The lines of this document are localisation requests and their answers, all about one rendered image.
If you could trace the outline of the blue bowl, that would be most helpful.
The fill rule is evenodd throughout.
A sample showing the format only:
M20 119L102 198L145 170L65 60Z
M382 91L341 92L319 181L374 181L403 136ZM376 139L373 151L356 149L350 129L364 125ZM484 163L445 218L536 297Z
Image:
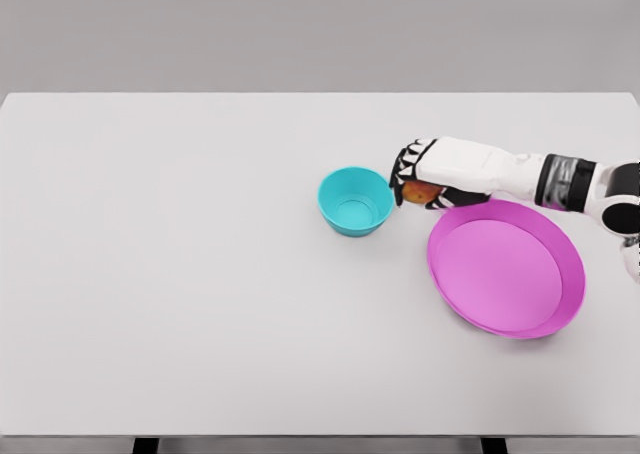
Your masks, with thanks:
M389 218L395 198L381 174L349 166L334 170L321 181L317 204L334 231L347 237L363 237Z

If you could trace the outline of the pink plate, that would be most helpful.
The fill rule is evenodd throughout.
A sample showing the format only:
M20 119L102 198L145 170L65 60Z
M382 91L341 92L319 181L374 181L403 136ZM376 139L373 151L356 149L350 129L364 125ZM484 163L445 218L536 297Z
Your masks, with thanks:
M554 335L584 303L586 273L574 243L546 216L518 203L493 200L443 214L426 259L450 308L491 334Z

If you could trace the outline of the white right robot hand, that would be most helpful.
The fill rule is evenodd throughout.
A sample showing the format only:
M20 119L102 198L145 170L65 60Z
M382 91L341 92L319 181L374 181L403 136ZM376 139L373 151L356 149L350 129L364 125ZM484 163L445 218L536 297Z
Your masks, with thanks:
M417 139L397 155L389 187L400 206L406 181L419 180L443 187L427 210L483 204L497 191L497 176L505 152L499 148L453 137Z

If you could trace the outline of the red yellow apple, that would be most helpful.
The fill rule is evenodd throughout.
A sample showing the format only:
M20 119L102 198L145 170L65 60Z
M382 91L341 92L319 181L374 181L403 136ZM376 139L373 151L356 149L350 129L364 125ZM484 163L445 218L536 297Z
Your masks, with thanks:
M432 203L442 193L443 187L424 181L406 181L401 189L402 199L413 203L426 205Z

